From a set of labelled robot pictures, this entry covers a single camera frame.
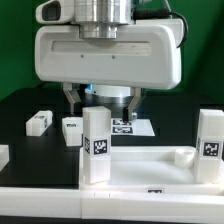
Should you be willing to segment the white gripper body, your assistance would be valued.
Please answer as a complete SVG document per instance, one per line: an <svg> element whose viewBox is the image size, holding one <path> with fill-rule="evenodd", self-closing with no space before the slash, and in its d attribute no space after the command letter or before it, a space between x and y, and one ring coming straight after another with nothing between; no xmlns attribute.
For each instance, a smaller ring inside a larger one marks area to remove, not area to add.
<svg viewBox="0 0 224 224"><path fill-rule="evenodd" d="M43 81L168 90L181 81L182 21L140 20L115 39L81 39L77 26L44 26L35 39Z"/></svg>

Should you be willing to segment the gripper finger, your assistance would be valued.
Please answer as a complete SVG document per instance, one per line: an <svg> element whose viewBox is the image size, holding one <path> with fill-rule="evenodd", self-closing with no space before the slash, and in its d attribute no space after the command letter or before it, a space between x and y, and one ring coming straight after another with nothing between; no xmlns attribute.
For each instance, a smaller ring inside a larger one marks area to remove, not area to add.
<svg viewBox="0 0 224 224"><path fill-rule="evenodd" d="M75 111L75 105L81 102L78 90L80 88L79 84L64 82L62 84L63 92L70 104L70 113L73 114Z"/></svg>
<svg viewBox="0 0 224 224"><path fill-rule="evenodd" d="M145 90L143 88L133 88L131 90L133 98L129 105L123 108L122 120L124 122L135 121L138 118L137 108L145 98Z"/></svg>

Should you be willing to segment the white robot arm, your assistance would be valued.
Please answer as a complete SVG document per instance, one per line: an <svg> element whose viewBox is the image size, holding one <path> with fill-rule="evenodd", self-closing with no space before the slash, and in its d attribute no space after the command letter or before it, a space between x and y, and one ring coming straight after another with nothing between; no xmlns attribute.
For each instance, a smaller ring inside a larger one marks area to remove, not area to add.
<svg viewBox="0 0 224 224"><path fill-rule="evenodd" d="M48 0L36 8L35 70L43 81L130 87L133 118L142 90L181 81L186 20L169 9L137 10L132 0Z"/></svg>

